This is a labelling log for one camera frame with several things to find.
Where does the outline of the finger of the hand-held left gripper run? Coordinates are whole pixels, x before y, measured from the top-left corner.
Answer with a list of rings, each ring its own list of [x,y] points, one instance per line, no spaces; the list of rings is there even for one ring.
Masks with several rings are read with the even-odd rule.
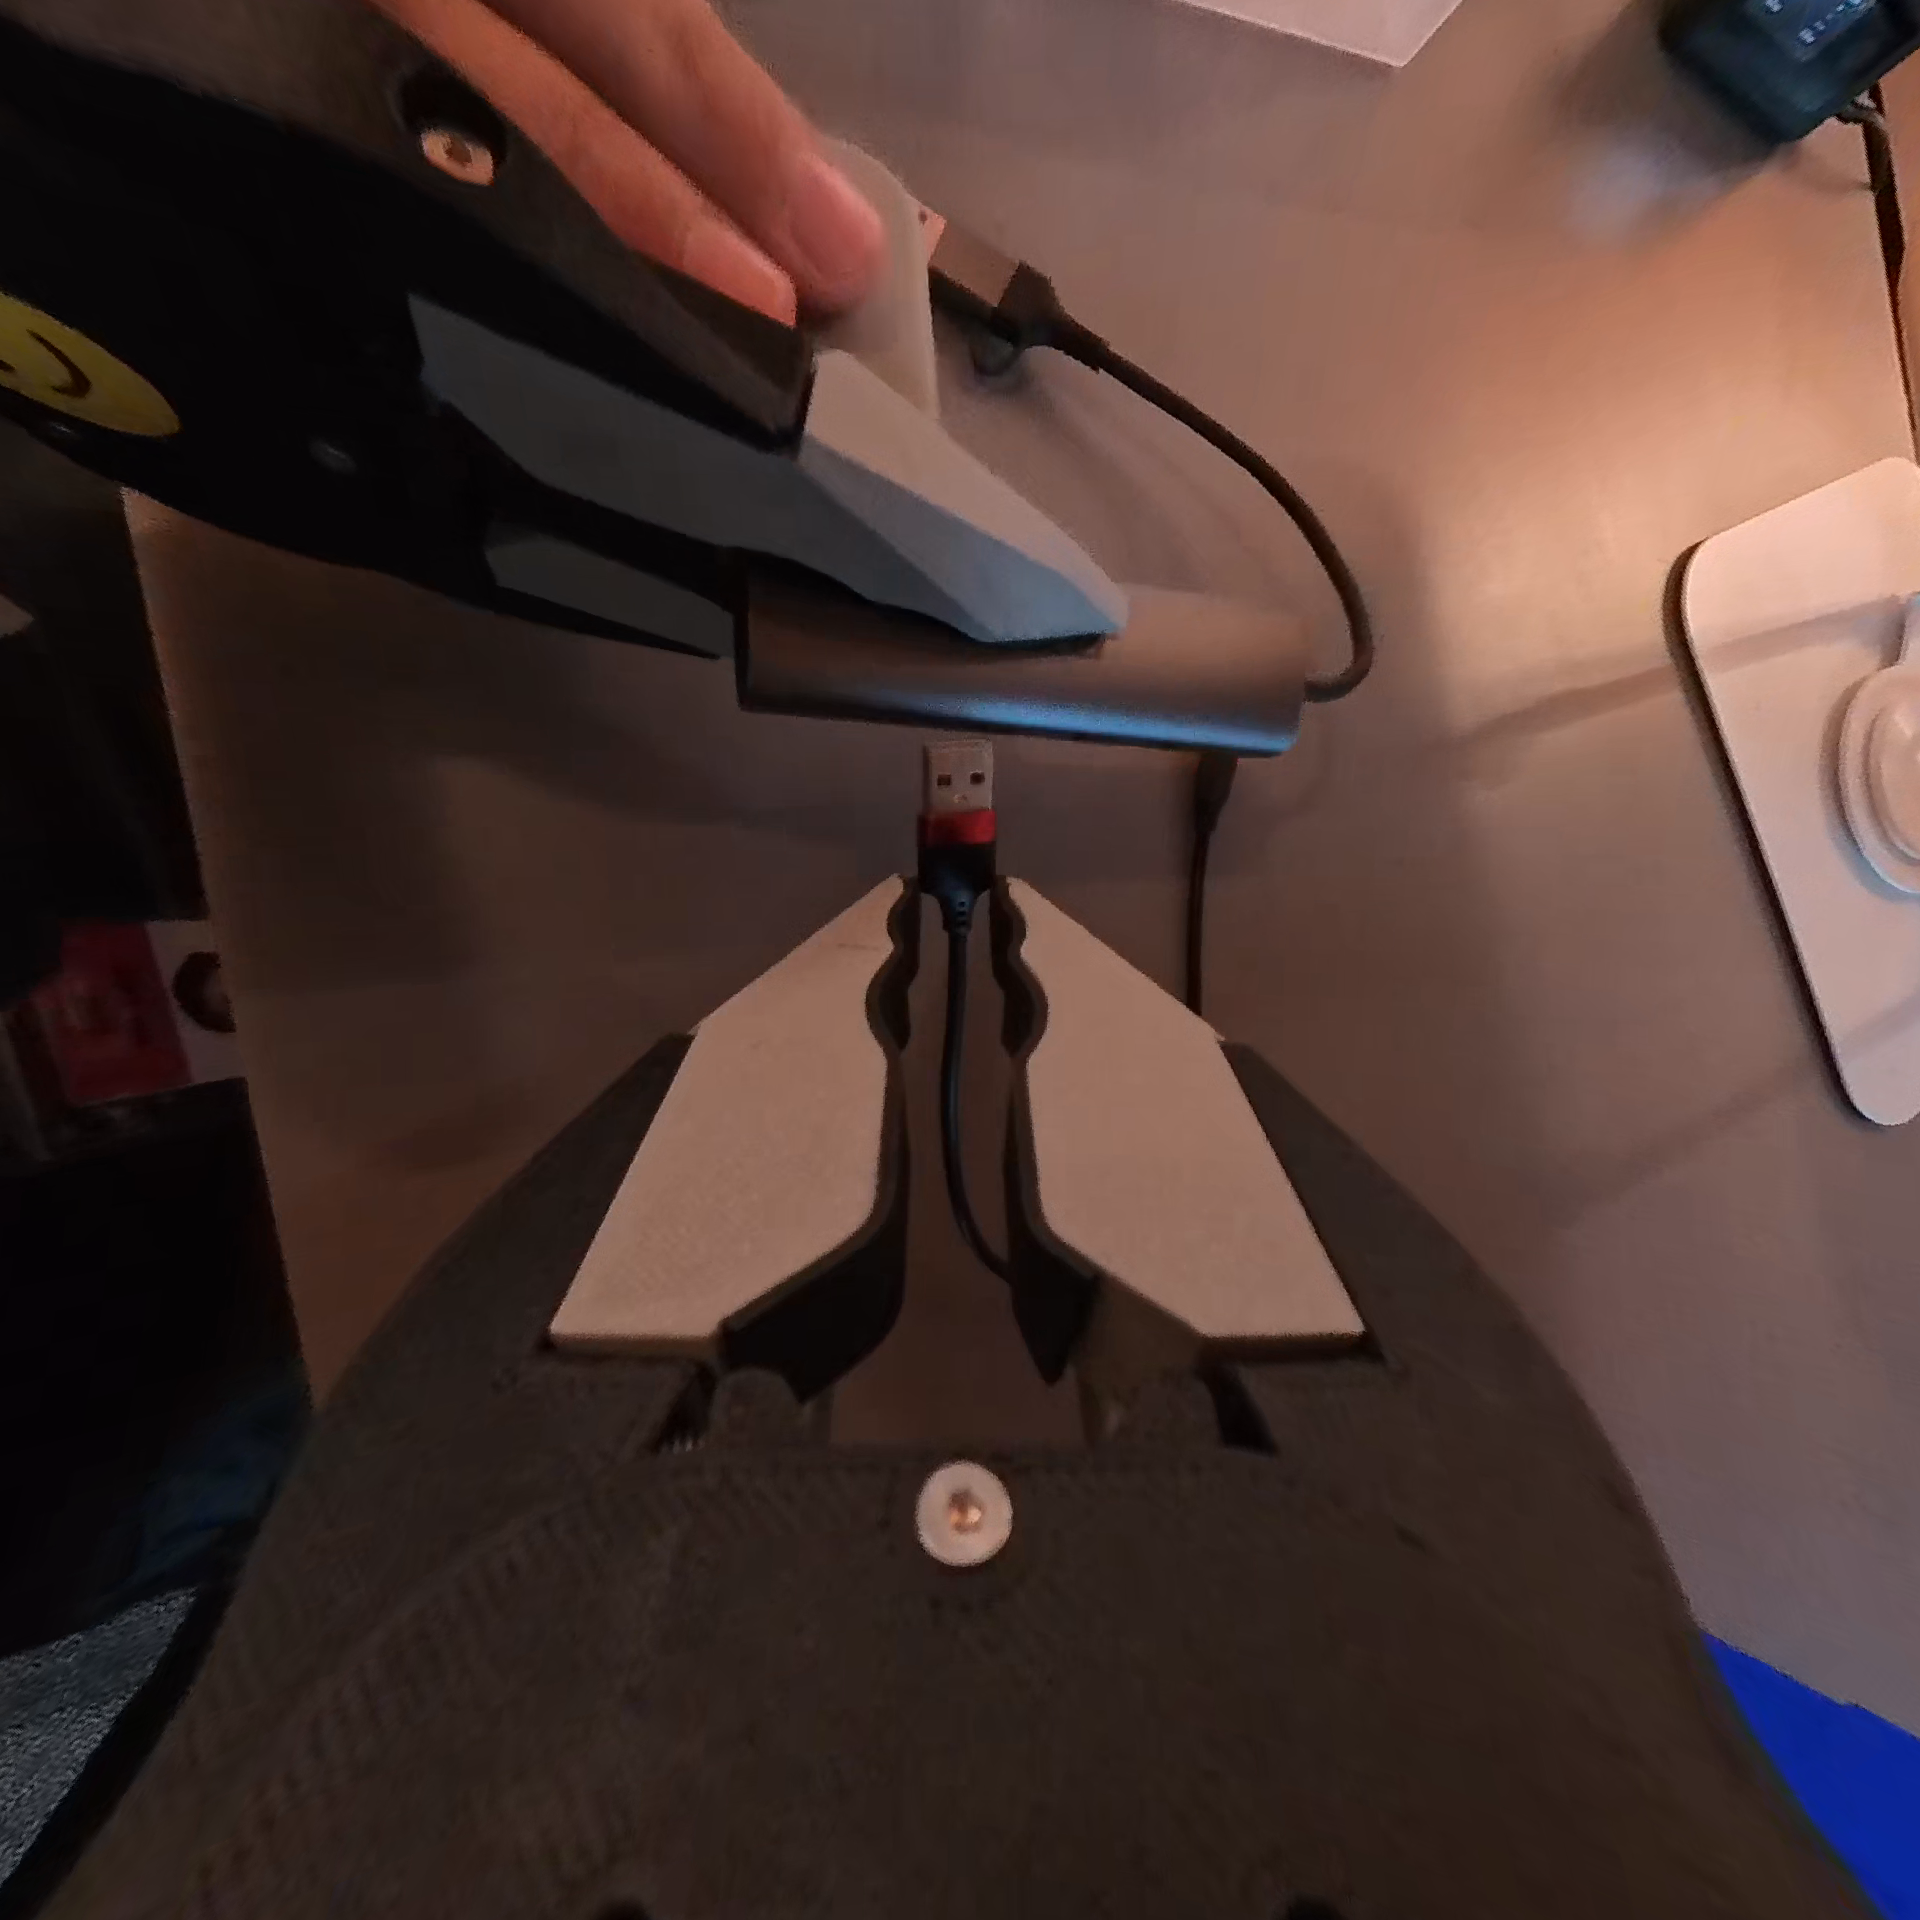
[[[562,632],[704,662],[735,658],[735,568],[704,543],[596,546],[495,522],[493,602]]]
[[[811,568],[984,646],[1115,632],[1124,588],[939,418],[920,202],[873,157],[836,165],[881,222],[885,267],[812,348],[791,453],[408,300],[427,388],[529,479],[641,525]]]

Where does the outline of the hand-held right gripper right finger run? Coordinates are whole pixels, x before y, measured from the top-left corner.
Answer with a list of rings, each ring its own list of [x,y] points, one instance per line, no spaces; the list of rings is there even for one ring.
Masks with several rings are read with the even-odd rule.
[[[1012,1314],[1043,1379],[1358,1348],[1365,1320],[1211,1024],[1000,886]]]

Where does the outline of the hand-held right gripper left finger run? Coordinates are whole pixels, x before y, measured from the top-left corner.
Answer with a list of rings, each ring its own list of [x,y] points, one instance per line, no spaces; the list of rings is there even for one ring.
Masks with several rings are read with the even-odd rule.
[[[891,875],[693,1028],[549,1343],[811,1401],[891,1331],[915,890]]]

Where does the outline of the person's left hand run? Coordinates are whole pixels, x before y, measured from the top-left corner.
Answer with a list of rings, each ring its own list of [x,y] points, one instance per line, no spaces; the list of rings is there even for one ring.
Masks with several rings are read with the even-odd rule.
[[[618,241],[779,323],[849,312],[881,219],[712,3],[377,3]]]

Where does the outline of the white clipboard stand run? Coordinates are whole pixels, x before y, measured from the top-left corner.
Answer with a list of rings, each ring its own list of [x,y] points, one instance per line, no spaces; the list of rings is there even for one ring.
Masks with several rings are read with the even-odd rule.
[[[1676,623],[1854,1111],[1916,1116],[1916,465],[1699,546]]]

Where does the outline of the blue plastic bin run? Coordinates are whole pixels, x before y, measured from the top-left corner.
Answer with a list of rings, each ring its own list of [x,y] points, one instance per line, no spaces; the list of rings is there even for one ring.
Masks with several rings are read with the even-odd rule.
[[[1887,1918],[1916,1918],[1916,1736],[1707,1635],[1754,1740]]]

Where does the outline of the black power adapter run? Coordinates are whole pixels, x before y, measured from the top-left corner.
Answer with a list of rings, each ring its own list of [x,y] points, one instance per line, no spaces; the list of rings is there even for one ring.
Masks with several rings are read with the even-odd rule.
[[[1916,3],[1657,3],[1657,43],[1740,126],[1786,147],[1916,56]]]

